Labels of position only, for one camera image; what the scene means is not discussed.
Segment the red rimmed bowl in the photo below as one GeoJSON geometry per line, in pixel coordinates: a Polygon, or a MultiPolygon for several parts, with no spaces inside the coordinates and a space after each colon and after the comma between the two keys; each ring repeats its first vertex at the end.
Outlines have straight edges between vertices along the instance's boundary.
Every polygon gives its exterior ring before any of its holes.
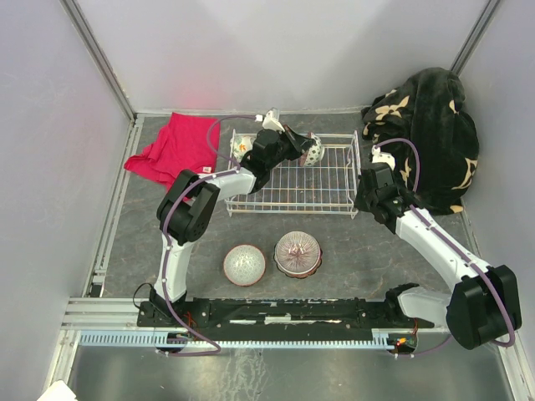
{"type": "Polygon", "coordinates": [[[321,139],[313,132],[309,132],[308,137],[313,141],[313,144],[300,158],[300,165],[302,167],[314,166],[324,157],[325,149],[321,139]]]}

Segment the floral orange green bowl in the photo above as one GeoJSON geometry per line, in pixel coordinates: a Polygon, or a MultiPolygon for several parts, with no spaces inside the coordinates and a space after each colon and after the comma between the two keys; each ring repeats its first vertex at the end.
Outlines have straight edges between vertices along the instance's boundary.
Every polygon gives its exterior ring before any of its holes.
{"type": "Polygon", "coordinates": [[[232,158],[241,162],[244,155],[252,150],[255,140],[255,135],[234,135],[230,141],[232,158]]]}

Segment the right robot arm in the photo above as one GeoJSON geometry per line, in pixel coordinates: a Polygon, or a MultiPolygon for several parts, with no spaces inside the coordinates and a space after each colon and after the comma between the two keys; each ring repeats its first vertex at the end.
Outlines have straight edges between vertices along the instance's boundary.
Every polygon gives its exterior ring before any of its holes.
{"type": "Polygon", "coordinates": [[[413,193],[395,183],[386,163],[362,170],[354,202],[411,245],[439,273],[449,292],[409,285],[388,301],[385,320],[402,327],[412,318],[445,327],[465,349],[485,343],[511,347],[522,326],[517,278],[507,266],[491,266],[448,234],[413,193]]]}

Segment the grey hexagon pattern bowl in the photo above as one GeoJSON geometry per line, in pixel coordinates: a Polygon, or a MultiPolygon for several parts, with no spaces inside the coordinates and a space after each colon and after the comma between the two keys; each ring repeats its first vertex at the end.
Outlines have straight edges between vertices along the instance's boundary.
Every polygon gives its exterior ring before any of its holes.
{"type": "Polygon", "coordinates": [[[254,285],[263,277],[265,271],[265,256],[257,247],[249,244],[233,247],[223,260],[226,278],[239,287],[254,285]]]}

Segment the white wire dish rack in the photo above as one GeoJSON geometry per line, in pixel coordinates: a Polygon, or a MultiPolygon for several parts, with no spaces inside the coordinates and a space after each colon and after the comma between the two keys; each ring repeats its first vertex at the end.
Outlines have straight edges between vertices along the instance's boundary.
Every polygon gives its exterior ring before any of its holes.
{"type": "Polygon", "coordinates": [[[314,165],[284,161],[270,181],[251,195],[235,195],[226,200],[230,215],[321,214],[354,218],[360,173],[359,139],[352,134],[319,134],[324,157],[314,165]]]}

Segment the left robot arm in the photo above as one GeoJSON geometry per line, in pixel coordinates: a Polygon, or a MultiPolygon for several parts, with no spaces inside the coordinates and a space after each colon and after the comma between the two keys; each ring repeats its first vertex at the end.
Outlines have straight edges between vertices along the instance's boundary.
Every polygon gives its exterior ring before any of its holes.
{"type": "Polygon", "coordinates": [[[206,232],[217,202],[261,190],[279,164],[316,152],[317,141],[311,135],[299,135],[285,125],[281,131],[260,130],[252,148],[230,170],[211,174],[183,170],[177,176],[156,213],[163,250],[150,302],[165,325],[175,326],[185,316],[192,247],[206,232]]]}

